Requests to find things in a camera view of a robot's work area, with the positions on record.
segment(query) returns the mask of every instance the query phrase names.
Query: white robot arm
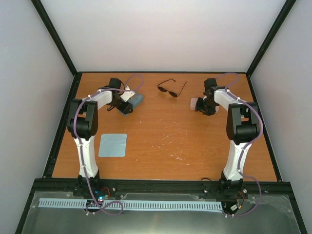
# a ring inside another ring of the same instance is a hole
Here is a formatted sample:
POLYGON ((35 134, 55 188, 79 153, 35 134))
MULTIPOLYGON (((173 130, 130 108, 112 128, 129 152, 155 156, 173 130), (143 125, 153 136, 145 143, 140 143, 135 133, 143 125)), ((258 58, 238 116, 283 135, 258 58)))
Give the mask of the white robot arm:
MULTIPOLYGON (((116 78, 111 78, 110 84, 106 89, 109 88, 117 88, 120 89, 121 81, 116 78)), ((130 90, 130 88, 126 85, 125 90, 130 90)), ((108 109, 109 111, 116 107, 123 114, 128 114, 133 111, 132 105, 128 103, 128 100, 133 97, 136 93, 134 91, 124 92, 122 95, 119 95, 117 91, 106 91, 105 89, 99 89, 97 94, 92 98, 88 99, 84 108, 82 109, 82 113, 85 117, 78 117, 77 119, 77 133, 82 141, 82 152, 83 158, 85 162, 85 167, 88 173, 89 178, 94 178, 98 173, 98 166, 95 159, 95 151, 94 151, 94 138, 98 129, 98 110, 102 108, 104 105, 111 105, 108 109)), ((71 102, 70 111, 69 111, 69 120, 68 120, 68 130, 73 134, 73 120, 75 113, 79 104, 83 99, 74 99, 71 102)), ((74 141, 77 145, 77 150, 79 154, 79 163, 80 170, 79 175, 85 177, 85 173, 82 167, 81 162, 81 153, 80 153, 80 142, 75 137, 74 141)))
MULTIPOLYGON (((248 107, 229 95, 229 89, 226 90, 224 86, 218 86, 214 78, 207 79, 204 85, 205 97, 197 100, 195 110, 210 116, 217 113, 219 105, 221 105, 228 111, 226 131, 230 140, 230 151, 221 179, 229 183, 239 181, 242 179, 241 173, 251 147, 251 144, 247 147, 246 145, 259 134, 258 119, 248 107), (240 165, 238 165, 241 153, 242 157, 240 165)), ((248 102, 248 104, 257 110, 256 103, 248 102)))

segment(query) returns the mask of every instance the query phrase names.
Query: white wall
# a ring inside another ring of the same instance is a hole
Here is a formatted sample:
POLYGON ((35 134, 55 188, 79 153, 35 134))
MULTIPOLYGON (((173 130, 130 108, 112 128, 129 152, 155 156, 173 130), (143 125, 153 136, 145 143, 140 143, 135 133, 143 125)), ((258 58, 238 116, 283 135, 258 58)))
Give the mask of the white wall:
POLYGON ((0 232, 15 232, 72 82, 30 0, 0 7, 0 232))
POLYGON ((284 181, 312 233, 312 1, 297 1, 252 82, 284 181))
POLYGON ((247 71, 285 0, 43 0, 79 71, 247 71))

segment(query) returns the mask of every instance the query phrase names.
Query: wooden tabletop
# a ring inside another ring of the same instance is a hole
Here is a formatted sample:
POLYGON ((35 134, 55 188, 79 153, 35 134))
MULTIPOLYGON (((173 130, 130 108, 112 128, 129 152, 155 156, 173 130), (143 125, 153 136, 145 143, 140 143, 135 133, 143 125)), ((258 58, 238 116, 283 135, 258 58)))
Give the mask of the wooden tabletop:
MULTIPOLYGON (((84 98, 109 83, 110 78, 126 81, 127 73, 84 73, 77 98, 84 98)), ((116 109, 103 107, 98 112, 98 131, 95 137, 96 161, 101 178, 109 179, 167 179, 200 180, 208 177, 218 180, 224 169, 230 142, 226 135, 227 112, 220 107, 217 114, 205 116, 190 110, 191 98, 203 97, 203 82, 219 74, 143 74, 145 83, 138 93, 144 102, 133 113, 123 116, 116 109), (173 78, 164 87, 178 92, 187 81, 181 95, 174 98, 157 89, 157 84, 173 78), (126 133, 125 157, 99 157, 102 134, 126 133)), ((252 101, 246 76, 231 91, 241 99, 252 101)), ((227 75, 218 85, 227 85, 236 79, 227 75)), ((129 85, 135 88, 140 77, 129 85)), ((75 178, 79 172, 78 152, 74 139, 66 130, 53 177, 75 178)), ((247 155, 244 173, 261 181, 276 181, 269 152, 262 136, 247 155)))

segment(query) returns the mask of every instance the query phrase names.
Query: sunglasses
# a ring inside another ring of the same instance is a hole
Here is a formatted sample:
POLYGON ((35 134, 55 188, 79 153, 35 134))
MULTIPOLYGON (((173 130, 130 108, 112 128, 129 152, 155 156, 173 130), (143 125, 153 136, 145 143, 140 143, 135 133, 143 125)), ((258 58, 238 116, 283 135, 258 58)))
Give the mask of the sunglasses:
POLYGON ((168 91, 169 94, 170 94, 171 96, 173 96, 174 98, 177 98, 178 96, 180 96, 180 94, 181 94, 181 92, 182 92, 182 90, 183 90, 183 88, 184 88, 184 86, 186 85, 187 82, 184 83, 184 85, 183 85, 183 87, 182 87, 180 93, 179 93, 179 94, 176 94, 175 92, 166 90, 165 88, 163 88, 163 87, 160 86, 161 84, 163 84, 163 83, 165 83, 165 82, 167 82, 167 81, 170 81, 170 80, 173 80, 173 81, 175 82, 174 79, 168 79, 168 80, 163 81, 163 82, 160 83, 159 85, 157 85, 157 88, 158 88, 159 91, 162 91, 162 92, 164 92, 164 93, 166 93, 166 92, 168 91))

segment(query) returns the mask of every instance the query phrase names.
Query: blue cloth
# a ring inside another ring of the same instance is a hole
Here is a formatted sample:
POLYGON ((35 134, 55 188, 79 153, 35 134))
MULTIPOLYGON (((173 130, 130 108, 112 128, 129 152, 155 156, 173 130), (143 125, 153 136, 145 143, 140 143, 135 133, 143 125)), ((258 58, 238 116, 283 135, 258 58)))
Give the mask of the blue cloth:
POLYGON ((127 134, 102 134, 99 157, 125 157, 127 134))

